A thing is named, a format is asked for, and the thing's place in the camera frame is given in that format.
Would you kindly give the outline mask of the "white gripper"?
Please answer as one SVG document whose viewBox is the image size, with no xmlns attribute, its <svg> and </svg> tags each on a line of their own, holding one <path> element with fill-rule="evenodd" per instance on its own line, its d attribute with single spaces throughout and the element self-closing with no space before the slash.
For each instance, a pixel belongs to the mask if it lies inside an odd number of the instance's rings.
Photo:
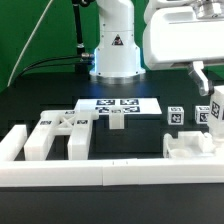
<svg viewBox="0 0 224 224">
<path fill-rule="evenodd" d="M 224 65 L 224 0 L 149 0 L 144 21 L 145 65 L 150 70 L 189 65 L 200 95 L 209 95 L 204 64 Z"/>
</svg>

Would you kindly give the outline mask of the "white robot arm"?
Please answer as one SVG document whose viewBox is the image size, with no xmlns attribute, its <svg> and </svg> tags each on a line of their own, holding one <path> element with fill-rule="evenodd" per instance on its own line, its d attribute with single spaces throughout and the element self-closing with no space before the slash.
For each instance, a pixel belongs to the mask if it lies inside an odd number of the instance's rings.
<svg viewBox="0 0 224 224">
<path fill-rule="evenodd" d="M 224 0 L 149 0 L 142 45 L 134 41 L 131 0 L 96 0 L 100 42 L 94 78 L 124 82 L 150 70 L 186 68 L 202 96 L 213 93 L 203 73 L 224 65 Z"/>
</svg>

